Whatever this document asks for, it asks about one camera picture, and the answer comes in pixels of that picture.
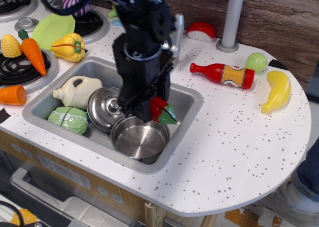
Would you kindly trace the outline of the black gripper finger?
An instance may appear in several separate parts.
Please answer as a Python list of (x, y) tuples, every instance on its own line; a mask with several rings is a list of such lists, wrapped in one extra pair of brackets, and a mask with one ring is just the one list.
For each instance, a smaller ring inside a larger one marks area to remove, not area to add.
[(124, 97), (119, 98), (119, 106), (121, 107), (121, 113), (124, 117), (135, 116), (139, 118), (143, 123), (147, 123), (152, 120), (151, 108), (148, 100), (125, 100)]
[(157, 97), (168, 101), (170, 92), (170, 73), (164, 72), (156, 83)]

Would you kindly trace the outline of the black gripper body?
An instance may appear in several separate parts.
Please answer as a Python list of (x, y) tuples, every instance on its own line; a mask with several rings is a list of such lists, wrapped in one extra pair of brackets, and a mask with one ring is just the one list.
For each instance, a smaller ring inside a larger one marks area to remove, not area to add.
[(158, 78), (169, 72), (172, 67), (172, 52), (158, 48), (149, 57), (133, 57), (129, 53), (126, 35), (123, 33), (113, 43), (113, 53), (118, 74), (122, 78), (122, 88), (119, 98), (133, 101), (149, 100), (157, 95)]

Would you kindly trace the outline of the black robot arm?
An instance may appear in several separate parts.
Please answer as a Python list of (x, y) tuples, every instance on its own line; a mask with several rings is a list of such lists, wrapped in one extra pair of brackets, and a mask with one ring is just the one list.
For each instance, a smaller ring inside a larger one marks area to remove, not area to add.
[[(41, 0), (51, 12), (70, 15), (92, 0), (67, 9), (53, 8)], [(114, 60), (123, 85), (118, 104), (125, 116), (134, 115), (143, 122), (151, 121), (150, 100), (158, 96), (167, 100), (170, 89), (169, 68), (172, 52), (162, 45), (175, 30), (175, 17), (165, 0), (105, 0), (116, 6), (125, 29), (113, 43)]]

